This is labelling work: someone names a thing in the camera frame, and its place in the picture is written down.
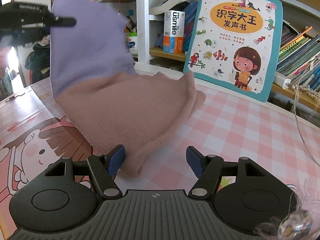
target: cartoon girl illustration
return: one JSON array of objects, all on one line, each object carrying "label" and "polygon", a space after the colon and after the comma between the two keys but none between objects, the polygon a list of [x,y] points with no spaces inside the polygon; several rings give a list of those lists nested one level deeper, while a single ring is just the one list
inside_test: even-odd
[{"label": "cartoon girl illustration", "polygon": [[[64,156],[86,160],[92,146],[65,116],[52,118],[29,129],[0,150],[0,239],[9,238],[16,227],[9,213],[11,196],[49,165]],[[90,186],[83,176],[76,181]]]},{"label": "cartoon girl illustration", "polygon": [[245,4],[246,0],[241,0],[241,1],[242,1],[242,2],[239,3],[239,5],[240,5],[241,7],[243,7],[243,8],[246,8],[246,7],[247,7],[246,4]]},{"label": "cartoon girl illustration", "polygon": [[233,58],[233,66],[237,70],[235,86],[247,89],[251,75],[256,75],[261,68],[259,53],[250,47],[239,48]]}]

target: purple towel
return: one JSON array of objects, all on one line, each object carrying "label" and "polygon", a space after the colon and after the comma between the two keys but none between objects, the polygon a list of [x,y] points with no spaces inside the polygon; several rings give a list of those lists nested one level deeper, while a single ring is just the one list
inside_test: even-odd
[{"label": "purple towel", "polygon": [[126,20],[116,11],[90,0],[54,0],[52,12],[77,19],[74,27],[51,28],[53,97],[87,79],[135,74],[125,45]]}]

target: white cable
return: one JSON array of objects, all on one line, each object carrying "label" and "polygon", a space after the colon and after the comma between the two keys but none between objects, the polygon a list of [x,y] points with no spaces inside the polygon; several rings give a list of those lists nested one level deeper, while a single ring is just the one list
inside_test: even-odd
[{"label": "white cable", "polygon": [[301,132],[300,132],[299,123],[298,123],[298,118],[297,118],[297,114],[296,114],[296,100],[297,100],[297,94],[298,94],[298,91],[299,91],[299,84],[300,84],[301,78],[303,77],[303,75],[304,75],[304,73],[306,72],[307,69],[308,69],[308,68],[305,68],[305,69],[304,69],[304,71],[303,71],[303,73],[302,73],[302,75],[301,75],[301,77],[300,77],[300,79],[299,79],[299,81],[298,81],[298,83],[297,83],[296,94],[295,94],[295,96],[294,96],[294,102],[293,102],[294,116],[295,116],[295,118],[296,118],[298,132],[299,132],[299,134],[300,134],[300,137],[301,137],[301,139],[302,139],[302,141],[303,141],[303,144],[304,144],[305,148],[307,149],[307,152],[308,152],[308,154],[309,154],[309,157],[311,158],[311,160],[313,160],[313,161],[320,167],[320,164],[319,164],[319,163],[317,162],[317,160],[313,157],[313,155],[312,155],[311,152],[309,151],[309,149],[308,149],[308,147],[307,147],[307,145],[306,145],[306,143],[305,143],[305,141],[304,141],[304,139],[303,139],[303,136],[302,136],[302,134],[301,134]]}]

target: ribbed black plate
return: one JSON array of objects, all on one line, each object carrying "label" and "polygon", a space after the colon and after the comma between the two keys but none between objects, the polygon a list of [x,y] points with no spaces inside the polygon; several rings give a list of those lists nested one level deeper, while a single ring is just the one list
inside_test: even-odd
[{"label": "ribbed black plate", "polygon": [[205,201],[183,190],[129,190],[103,202],[85,224],[67,232],[37,234],[19,229],[10,240],[259,240],[223,224]]}]

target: pink towel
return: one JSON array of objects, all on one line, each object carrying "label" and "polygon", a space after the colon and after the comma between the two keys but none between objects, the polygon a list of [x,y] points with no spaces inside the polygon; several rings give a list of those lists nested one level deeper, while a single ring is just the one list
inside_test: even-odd
[{"label": "pink towel", "polygon": [[172,80],[121,72],[82,81],[55,98],[73,124],[99,153],[123,144],[121,171],[138,177],[148,155],[161,147],[205,100],[193,73]]},{"label": "pink towel", "polygon": [[99,153],[123,144],[121,170],[139,176],[147,156],[172,138],[205,95],[196,91],[191,71],[180,80],[137,75],[124,44],[125,19],[108,6],[54,0],[53,13],[77,20],[72,28],[51,28],[54,100]]}]

